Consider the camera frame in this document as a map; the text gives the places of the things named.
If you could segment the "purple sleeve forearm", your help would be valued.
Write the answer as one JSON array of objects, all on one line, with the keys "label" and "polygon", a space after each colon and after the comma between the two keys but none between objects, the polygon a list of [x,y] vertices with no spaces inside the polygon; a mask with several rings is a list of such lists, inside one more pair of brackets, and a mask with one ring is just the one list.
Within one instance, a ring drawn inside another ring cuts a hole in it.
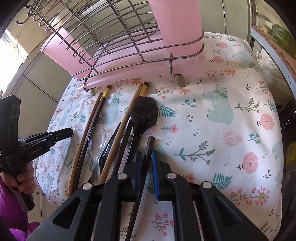
[{"label": "purple sleeve forearm", "polygon": [[28,221],[28,213],[24,212],[15,196],[1,180],[1,218],[16,240],[27,240],[28,236],[40,225],[39,222]]}]

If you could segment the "person's left hand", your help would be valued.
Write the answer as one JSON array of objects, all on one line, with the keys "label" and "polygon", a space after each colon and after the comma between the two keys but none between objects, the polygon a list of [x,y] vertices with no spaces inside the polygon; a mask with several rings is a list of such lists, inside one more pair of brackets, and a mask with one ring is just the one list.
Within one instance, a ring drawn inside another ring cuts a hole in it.
[{"label": "person's left hand", "polygon": [[13,187],[15,187],[18,188],[20,192],[32,194],[36,189],[32,163],[27,163],[25,172],[19,174],[16,179],[6,172],[1,173],[1,179],[3,183],[10,188],[10,190],[13,190]]}]

